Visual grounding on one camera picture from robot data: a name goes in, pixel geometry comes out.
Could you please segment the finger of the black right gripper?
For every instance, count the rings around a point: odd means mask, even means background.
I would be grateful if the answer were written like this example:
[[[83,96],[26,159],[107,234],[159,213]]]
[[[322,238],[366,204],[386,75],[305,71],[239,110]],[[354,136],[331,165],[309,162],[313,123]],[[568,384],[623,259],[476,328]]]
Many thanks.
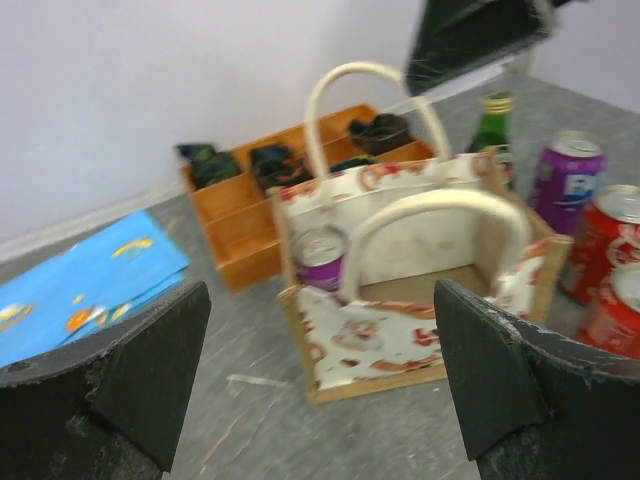
[[[405,70],[409,93],[424,94],[550,37],[555,10],[537,0],[426,2]]]

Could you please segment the green glass bottle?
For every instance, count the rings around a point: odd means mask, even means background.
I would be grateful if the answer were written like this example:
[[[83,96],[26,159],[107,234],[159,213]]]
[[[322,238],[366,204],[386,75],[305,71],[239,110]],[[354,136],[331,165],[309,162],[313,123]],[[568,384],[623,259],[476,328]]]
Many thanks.
[[[508,135],[508,117],[513,108],[513,98],[510,92],[495,91],[482,97],[482,106],[483,113],[467,152],[477,153],[494,147],[503,172],[503,183],[513,190],[515,172]]]

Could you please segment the purple soda can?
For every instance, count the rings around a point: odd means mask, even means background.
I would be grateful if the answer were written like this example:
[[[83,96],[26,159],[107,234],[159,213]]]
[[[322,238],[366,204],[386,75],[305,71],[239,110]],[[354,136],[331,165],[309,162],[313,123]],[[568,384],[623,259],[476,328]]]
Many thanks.
[[[541,152],[529,204],[557,233],[573,236],[598,189],[606,156],[583,131],[560,131]]]
[[[341,229],[330,225],[308,228],[294,236],[292,247],[301,284],[330,293],[339,290],[342,260],[348,247]]]

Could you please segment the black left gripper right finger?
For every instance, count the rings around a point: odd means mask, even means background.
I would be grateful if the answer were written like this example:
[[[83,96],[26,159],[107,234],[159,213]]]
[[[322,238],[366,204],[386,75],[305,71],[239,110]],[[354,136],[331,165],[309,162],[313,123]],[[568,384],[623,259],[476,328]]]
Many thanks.
[[[466,454],[484,479],[636,479],[639,363],[434,288]]]

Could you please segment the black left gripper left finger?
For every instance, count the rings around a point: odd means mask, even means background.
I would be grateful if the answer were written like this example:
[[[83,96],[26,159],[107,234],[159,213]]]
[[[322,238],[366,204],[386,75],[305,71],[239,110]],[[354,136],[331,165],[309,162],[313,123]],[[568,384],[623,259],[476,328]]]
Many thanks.
[[[171,470],[211,311],[193,282],[1,370],[4,479],[159,479]]]

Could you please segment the red cola can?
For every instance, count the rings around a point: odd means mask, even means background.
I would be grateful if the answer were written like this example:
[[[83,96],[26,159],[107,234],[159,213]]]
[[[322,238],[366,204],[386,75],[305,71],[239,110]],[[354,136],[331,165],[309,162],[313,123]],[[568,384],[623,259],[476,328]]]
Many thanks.
[[[560,287],[586,305],[615,268],[639,261],[639,188],[612,185],[588,203],[560,276]]]
[[[576,340],[638,360],[639,332],[639,263],[629,263],[600,283]]]

